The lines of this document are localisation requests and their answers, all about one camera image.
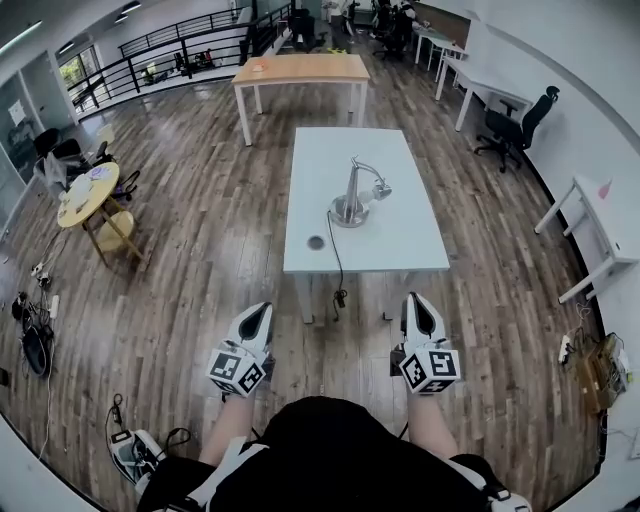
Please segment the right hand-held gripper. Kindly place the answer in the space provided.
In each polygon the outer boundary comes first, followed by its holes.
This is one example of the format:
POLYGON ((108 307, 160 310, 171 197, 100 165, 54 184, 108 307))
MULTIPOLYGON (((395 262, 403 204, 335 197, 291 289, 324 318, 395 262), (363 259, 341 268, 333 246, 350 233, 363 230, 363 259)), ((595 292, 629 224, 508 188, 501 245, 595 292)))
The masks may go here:
POLYGON ((459 353, 443 341, 440 313, 416 292, 403 301, 401 330, 404 344, 390 352, 390 375, 401 376, 411 394, 439 394, 461 380, 459 353))

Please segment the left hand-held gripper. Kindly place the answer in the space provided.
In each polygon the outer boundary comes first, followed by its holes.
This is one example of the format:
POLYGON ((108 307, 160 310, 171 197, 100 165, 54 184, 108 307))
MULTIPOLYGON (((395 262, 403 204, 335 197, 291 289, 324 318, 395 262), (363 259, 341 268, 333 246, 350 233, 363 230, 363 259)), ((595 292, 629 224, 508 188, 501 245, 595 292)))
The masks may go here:
POLYGON ((270 381, 275 359, 268 352, 272 338, 273 306, 261 302, 237 315, 227 337, 236 343, 221 344, 211 353, 207 377, 227 395, 249 397, 264 381, 270 381))

